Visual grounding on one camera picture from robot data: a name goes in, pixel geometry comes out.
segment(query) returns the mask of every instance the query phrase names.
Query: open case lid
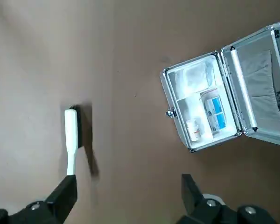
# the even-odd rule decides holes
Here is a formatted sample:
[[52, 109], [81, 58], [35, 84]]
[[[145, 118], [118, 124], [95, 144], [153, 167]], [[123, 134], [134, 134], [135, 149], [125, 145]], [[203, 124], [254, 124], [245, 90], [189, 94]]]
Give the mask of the open case lid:
[[[200, 62], [210, 63], [215, 73], [220, 74], [215, 77], [216, 85], [208, 89], [220, 89], [227, 123], [231, 125], [219, 138], [216, 135], [213, 140], [197, 143], [191, 141], [184, 112], [192, 104], [185, 103], [188, 95], [179, 94], [176, 77]], [[242, 132], [280, 144], [280, 110], [275, 94], [280, 92], [280, 23], [222, 48], [220, 54], [212, 52], [164, 69], [161, 81], [169, 104], [167, 115], [174, 119], [182, 142], [191, 152], [238, 137]]]
[[221, 50], [243, 132], [280, 145], [280, 22]]

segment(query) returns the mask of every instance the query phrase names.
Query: brush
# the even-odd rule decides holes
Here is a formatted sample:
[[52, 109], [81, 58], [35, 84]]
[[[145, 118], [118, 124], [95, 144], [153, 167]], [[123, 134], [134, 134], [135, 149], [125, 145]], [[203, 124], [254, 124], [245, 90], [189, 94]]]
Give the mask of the brush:
[[68, 154], [67, 175], [75, 175], [75, 158], [78, 150], [78, 114], [75, 109], [64, 111], [65, 141]]

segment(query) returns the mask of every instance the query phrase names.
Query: brown table surface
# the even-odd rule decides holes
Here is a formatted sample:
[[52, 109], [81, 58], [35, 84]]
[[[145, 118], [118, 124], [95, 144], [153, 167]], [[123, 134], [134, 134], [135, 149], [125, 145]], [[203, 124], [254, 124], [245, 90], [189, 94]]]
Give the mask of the brown table surface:
[[0, 208], [44, 199], [64, 178], [63, 110], [81, 104], [93, 147], [88, 128], [67, 223], [174, 223], [182, 173], [280, 222], [280, 147], [243, 136], [190, 154], [159, 80], [276, 21], [280, 0], [0, 0]]

